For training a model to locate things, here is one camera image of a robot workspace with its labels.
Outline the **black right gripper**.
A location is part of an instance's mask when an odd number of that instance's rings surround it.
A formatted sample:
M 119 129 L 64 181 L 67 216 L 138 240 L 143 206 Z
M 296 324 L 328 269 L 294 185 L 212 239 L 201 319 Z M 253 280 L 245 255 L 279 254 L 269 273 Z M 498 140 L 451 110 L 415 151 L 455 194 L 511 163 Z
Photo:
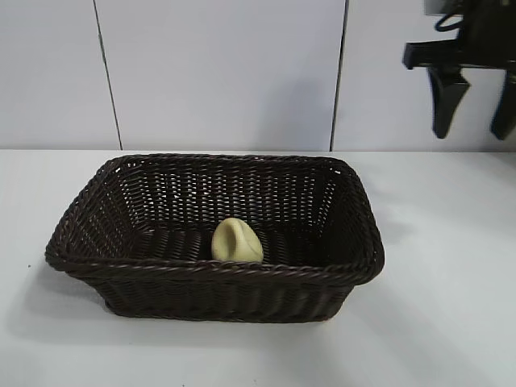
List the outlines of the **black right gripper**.
M 446 1 L 434 25 L 449 40 L 408 42 L 402 57 L 407 69 L 428 68 L 433 99 L 432 131 L 445 139 L 470 84 L 461 69 L 515 68 L 514 1 Z M 505 140 L 515 129 L 515 71 L 506 71 L 490 131 Z

